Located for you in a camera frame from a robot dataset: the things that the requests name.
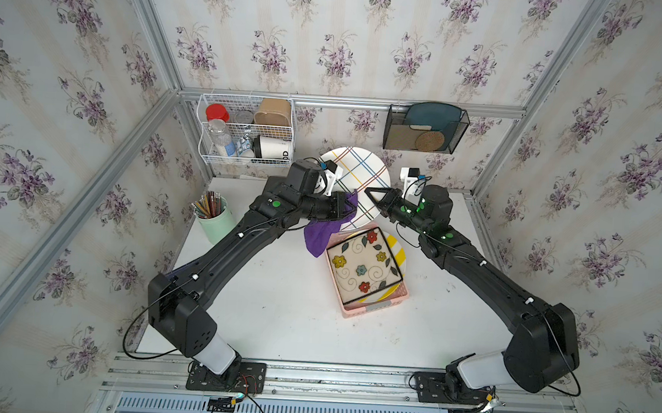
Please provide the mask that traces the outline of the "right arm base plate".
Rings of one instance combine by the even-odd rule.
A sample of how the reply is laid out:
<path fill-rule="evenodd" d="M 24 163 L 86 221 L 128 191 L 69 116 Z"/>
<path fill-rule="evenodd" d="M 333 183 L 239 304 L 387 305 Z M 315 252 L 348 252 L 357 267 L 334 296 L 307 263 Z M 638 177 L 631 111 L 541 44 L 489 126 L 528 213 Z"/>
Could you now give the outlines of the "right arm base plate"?
<path fill-rule="evenodd" d="M 495 387 L 471 389 L 462 380 L 441 371 L 412 373 L 408 380 L 409 387 L 417 394 L 420 403 L 470 406 L 472 408 L 487 405 L 496 394 Z"/>

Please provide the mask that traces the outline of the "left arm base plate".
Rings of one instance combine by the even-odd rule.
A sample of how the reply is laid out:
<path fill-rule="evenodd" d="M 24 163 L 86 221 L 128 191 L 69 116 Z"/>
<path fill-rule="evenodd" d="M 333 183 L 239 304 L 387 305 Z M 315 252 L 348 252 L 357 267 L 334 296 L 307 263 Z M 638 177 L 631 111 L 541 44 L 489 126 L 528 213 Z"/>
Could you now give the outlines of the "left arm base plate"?
<path fill-rule="evenodd" d="M 260 394 L 264 391 L 266 372 L 265 363 L 235 361 L 225 373 L 216 374 L 197 360 L 193 360 L 188 367 L 185 387 L 192 391 Z"/>

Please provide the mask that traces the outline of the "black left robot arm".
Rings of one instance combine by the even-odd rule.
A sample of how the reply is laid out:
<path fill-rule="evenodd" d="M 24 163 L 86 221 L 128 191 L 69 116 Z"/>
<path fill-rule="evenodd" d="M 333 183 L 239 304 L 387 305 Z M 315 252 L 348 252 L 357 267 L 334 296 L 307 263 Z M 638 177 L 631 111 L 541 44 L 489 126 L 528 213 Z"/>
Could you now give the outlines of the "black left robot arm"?
<path fill-rule="evenodd" d="M 234 383 L 242 358 L 220 337 L 208 308 L 251 258 L 301 220 L 343 224 L 355 216 L 352 196 L 333 191 L 328 173 L 315 161 L 292 163 L 284 178 L 267 180 L 237 226 L 208 252 L 151 280 L 147 293 L 151 328 L 184 357 Z"/>

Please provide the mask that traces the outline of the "purple cloth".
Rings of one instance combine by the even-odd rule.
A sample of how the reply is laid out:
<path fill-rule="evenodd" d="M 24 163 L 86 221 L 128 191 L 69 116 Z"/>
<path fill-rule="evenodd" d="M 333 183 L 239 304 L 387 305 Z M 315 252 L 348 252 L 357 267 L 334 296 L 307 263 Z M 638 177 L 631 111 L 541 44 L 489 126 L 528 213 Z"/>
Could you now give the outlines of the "purple cloth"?
<path fill-rule="evenodd" d="M 304 227 L 304 231 L 302 232 L 308 253 L 313 257 L 320 257 L 326 250 L 332 235 L 337 234 L 341 227 L 349 222 L 336 222 L 334 220 L 328 222 L 311 222 Z"/>

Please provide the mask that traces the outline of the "round plaid plate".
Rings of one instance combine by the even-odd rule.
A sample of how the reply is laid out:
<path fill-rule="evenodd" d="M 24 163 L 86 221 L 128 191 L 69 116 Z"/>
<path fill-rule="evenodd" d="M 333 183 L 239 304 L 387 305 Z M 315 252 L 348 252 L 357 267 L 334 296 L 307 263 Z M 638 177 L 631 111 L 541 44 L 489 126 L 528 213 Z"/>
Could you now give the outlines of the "round plaid plate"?
<path fill-rule="evenodd" d="M 340 228 L 341 232 L 360 229 L 373 222 L 380 211 L 373 205 L 365 191 L 370 188 L 389 188 L 390 173 L 380 157 L 361 147 L 341 147 L 325 152 L 319 157 L 322 162 L 334 162 L 337 165 L 336 183 L 332 191 L 356 193 L 357 211 Z"/>

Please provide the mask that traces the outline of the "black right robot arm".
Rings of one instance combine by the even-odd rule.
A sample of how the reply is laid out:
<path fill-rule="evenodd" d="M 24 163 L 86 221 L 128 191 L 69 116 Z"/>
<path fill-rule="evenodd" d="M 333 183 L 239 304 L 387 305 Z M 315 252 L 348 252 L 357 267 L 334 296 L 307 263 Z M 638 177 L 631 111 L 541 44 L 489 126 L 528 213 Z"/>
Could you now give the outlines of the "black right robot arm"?
<path fill-rule="evenodd" d="M 469 287 L 512 335 L 501 352 L 451 362 L 443 381 L 448 394 L 459 399 L 508 384 L 539 393 L 578 369 L 574 313 L 563 303 L 548 304 L 489 263 L 451 225 L 453 203 L 446 189 L 426 186 L 416 203 L 395 188 L 368 188 L 366 195 L 382 216 L 416 232 L 423 254 Z"/>

